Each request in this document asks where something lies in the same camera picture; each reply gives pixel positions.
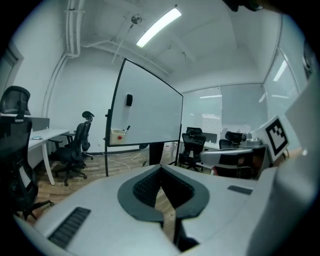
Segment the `ceiling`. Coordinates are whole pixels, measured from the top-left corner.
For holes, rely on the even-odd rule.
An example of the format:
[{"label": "ceiling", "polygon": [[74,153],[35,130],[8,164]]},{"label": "ceiling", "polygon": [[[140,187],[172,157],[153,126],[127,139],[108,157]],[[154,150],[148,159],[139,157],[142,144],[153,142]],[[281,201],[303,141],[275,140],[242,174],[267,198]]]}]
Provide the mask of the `ceiling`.
[{"label": "ceiling", "polygon": [[[143,48],[136,46],[175,5],[182,16]],[[236,51],[246,44],[243,36],[234,32],[234,26],[247,12],[233,13],[222,0],[87,0],[84,10],[81,46],[132,59],[161,77],[171,76],[181,66],[192,66],[208,55]],[[136,14],[141,15],[142,22],[130,29],[131,17]]]}]

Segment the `black rubber pad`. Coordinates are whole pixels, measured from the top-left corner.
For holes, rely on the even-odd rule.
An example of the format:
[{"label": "black rubber pad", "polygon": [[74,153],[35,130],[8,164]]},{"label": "black rubber pad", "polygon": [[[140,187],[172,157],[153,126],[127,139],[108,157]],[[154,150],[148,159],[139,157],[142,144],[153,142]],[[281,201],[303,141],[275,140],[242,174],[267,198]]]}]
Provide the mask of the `black rubber pad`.
[{"label": "black rubber pad", "polygon": [[85,222],[91,210],[77,207],[59,227],[49,236],[49,240],[65,249],[81,225]]},{"label": "black rubber pad", "polygon": [[252,193],[252,189],[249,189],[249,188],[244,188],[244,187],[241,187],[241,186],[230,186],[228,187],[228,190],[232,190],[232,191],[235,191],[235,192],[238,192],[238,193],[242,193],[242,194],[246,194],[246,195],[251,195]]}]

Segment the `whiteboard eraser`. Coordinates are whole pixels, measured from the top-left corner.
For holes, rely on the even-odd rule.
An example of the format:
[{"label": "whiteboard eraser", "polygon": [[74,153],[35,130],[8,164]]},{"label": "whiteboard eraser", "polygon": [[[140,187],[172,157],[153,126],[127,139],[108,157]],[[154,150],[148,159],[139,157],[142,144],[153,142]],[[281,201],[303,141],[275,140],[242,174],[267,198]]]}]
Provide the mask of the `whiteboard eraser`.
[{"label": "whiteboard eraser", "polygon": [[132,106],[132,100],[133,100],[133,96],[131,94],[127,94],[126,95],[126,105],[128,107],[131,107]]}]

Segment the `small box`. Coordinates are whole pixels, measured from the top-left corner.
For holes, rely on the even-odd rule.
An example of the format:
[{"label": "small box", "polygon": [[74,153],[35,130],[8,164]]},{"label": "small box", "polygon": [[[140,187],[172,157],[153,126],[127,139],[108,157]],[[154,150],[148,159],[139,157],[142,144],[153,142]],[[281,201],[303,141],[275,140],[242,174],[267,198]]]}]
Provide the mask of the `small box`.
[{"label": "small box", "polygon": [[122,145],[126,141],[126,131],[111,129],[110,132],[110,145]]}]

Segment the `black vent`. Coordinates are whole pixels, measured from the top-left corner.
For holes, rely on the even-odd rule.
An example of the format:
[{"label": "black vent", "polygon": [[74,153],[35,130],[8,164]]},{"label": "black vent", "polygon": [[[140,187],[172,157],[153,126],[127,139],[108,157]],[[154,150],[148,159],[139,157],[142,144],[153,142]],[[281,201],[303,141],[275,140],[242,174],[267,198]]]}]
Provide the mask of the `black vent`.
[{"label": "black vent", "polygon": [[81,225],[85,222],[91,210],[77,207],[49,236],[49,240],[65,249]]}]

